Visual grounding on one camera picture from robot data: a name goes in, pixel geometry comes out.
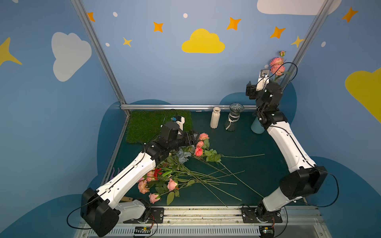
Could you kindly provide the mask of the pink rose spray stem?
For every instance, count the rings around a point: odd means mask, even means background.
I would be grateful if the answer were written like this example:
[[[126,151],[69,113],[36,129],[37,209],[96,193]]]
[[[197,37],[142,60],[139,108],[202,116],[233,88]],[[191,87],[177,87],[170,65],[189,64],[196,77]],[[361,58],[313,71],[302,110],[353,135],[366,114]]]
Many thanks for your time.
[[[274,81],[278,81],[285,73],[285,57],[286,51],[280,51],[279,56],[270,62],[270,72],[274,75]]]

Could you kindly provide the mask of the coral pink rose stem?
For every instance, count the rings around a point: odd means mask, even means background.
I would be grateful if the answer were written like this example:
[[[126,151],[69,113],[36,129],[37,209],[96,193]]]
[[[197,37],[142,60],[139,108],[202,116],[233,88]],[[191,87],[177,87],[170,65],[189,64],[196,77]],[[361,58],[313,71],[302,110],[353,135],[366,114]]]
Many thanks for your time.
[[[210,148],[210,142],[209,142],[209,135],[206,133],[202,133],[199,138],[197,139],[196,146],[195,146],[195,153],[194,157],[202,160],[202,158],[205,158],[205,162],[213,162],[216,164],[219,164],[223,167],[223,170],[217,169],[217,171],[224,172],[227,171],[229,176],[233,176],[236,178],[241,184],[249,188],[251,191],[253,191],[255,194],[257,194],[260,198],[264,198],[262,194],[257,192],[254,188],[249,186],[246,182],[244,182],[242,179],[240,179],[236,174],[232,173],[230,169],[227,168],[222,163],[223,158],[229,158],[229,159],[244,159],[244,158],[255,158],[264,156],[265,154],[257,154],[257,155],[249,155],[249,156],[226,156],[221,153],[218,153],[215,149]]]

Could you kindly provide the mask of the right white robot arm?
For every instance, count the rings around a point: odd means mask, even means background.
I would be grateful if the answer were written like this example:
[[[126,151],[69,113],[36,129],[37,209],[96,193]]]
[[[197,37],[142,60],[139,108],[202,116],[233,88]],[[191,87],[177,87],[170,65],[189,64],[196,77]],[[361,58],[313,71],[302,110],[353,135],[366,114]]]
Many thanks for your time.
[[[283,91],[273,80],[256,85],[248,83],[246,95],[256,101],[257,117],[261,126],[276,142],[287,164],[289,174],[279,187],[262,199],[256,209],[257,218],[265,222],[292,201],[315,194],[328,175],[325,167],[317,166],[294,136],[290,124],[279,109]]]

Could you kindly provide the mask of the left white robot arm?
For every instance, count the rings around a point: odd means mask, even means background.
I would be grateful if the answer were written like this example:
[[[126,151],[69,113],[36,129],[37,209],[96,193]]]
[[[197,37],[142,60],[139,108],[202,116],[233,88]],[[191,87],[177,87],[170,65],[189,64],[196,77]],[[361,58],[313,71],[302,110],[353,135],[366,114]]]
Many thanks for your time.
[[[164,161],[169,153],[180,147],[196,145],[199,133],[183,132],[172,139],[159,136],[146,144],[137,157],[116,177],[96,190],[88,188],[81,197],[80,216],[99,236],[107,235],[118,222],[139,219],[146,211],[141,201],[121,207],[122,197],[149,171]]]

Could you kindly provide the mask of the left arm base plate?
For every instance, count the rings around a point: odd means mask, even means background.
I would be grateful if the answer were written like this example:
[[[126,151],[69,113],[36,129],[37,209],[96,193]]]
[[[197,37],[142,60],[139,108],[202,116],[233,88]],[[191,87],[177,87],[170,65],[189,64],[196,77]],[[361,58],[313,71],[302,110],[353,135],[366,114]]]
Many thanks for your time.
[[[164,211],[165,209],[163,207],[151,207],[146,209],[140,218],[124,221],[123,224],[148,224],[153,221],[162,224]]]

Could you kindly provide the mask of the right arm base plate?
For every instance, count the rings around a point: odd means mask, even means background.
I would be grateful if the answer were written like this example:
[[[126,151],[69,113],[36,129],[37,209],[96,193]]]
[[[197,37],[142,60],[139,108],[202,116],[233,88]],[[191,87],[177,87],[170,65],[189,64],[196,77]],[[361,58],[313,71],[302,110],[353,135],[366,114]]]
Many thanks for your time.
[[[244,223],[282,223],[280,210],[269,212],[262,205],[259,207],[250,207],[244,205],[241,207]]]

